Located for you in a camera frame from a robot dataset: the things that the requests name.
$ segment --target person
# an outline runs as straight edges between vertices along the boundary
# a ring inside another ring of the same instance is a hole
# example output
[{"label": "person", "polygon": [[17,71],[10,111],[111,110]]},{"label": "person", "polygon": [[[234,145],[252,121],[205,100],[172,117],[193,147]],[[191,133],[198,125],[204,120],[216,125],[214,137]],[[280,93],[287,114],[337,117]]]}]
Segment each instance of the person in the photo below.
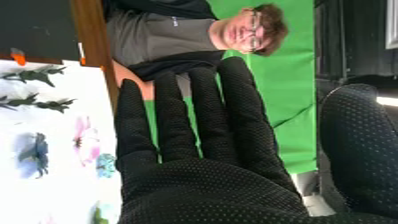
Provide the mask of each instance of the person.
[{"label": "person", "polygon": [[243,8],[232,18],[218,20],[204,0],[108,1],[117,83],[131,79],[145,99],[152,98],[150,81],[166,71],[182,82],[188,69],[216,66],[225,50],[268,56],[280,47],[287,27],[273,4]]},{"label": "person", "polygon": [[308,217],[241,58],[188,71],[200,152],[172,72],[154,80],[157,149],[138,86],[124,80],[115,114],[120,224],[398,223],[398,136],[374,90],[348,86],[321,109],[321,146],[348,213]]}]

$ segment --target hair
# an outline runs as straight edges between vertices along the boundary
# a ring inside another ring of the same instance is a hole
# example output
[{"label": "hair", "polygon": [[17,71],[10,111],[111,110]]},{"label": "hair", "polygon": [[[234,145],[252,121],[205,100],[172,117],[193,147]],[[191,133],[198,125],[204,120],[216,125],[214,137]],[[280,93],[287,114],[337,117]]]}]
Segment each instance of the hair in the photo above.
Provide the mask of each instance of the hair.
[{"label": "hair", "polygon": [[264,28],[264,38],[269,40],[268,46],[253,51],[253,54],[269,56],[282,45],[284,37],[287,36],[287,26],[284,24],[282,10],[273,4],[262,4],[253,8],[260,14],[260,26]]}]

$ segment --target black glove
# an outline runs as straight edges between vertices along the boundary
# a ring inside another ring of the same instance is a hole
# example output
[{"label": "black glove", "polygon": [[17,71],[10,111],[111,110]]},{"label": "black glove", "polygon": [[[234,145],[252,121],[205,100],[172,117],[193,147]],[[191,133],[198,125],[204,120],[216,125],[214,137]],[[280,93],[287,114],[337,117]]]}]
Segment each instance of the black glove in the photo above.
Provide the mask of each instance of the black glove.
[{"label": "black glove", "polygon": [[308,218],[239,58],[221,61],[218,74],[223,97],[213,72],[200,68],[189,71],[202,159],[173,74],[154,80],[157,150],[140,90],[131,81],[122,82],[115,117],[118,223],[358,223],[365,215]]}]

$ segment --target green screen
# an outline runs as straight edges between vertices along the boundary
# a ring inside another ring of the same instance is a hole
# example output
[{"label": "green screen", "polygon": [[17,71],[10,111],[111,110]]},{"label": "green screen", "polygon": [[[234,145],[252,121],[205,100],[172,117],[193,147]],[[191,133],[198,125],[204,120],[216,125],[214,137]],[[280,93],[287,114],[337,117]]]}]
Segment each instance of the green screen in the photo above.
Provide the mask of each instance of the green screen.
[{"label": "green screen", "polygon": [[[220,19],[234,16],[243,7],[271,3],[262,0],[207,0],[207,2]],[[275,129],[280,158],[289,173],[301,173],[316,169],[312,0],[275,2],[284,11],[289,27],[278,51],[269,57],[227,51],[225,57],[239,56],[250,67]],[[186,102],[195,129],[189,99]],[[145,102],[145,106],[156,141],[152,102]]]}]

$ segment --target glasses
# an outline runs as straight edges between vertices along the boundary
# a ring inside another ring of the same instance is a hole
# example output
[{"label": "glasses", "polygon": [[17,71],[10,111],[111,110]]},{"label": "glasses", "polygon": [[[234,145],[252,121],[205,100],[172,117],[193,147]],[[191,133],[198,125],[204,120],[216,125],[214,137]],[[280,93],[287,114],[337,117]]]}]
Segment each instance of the glasses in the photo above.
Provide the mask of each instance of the glasses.
[{"label": "glasses", "polygon": [[257,26],[255,26],[257,12],[252,10],[252,36],[250,36],[250,51],[255,52],[259,46],[259,38],[255,36]]}]

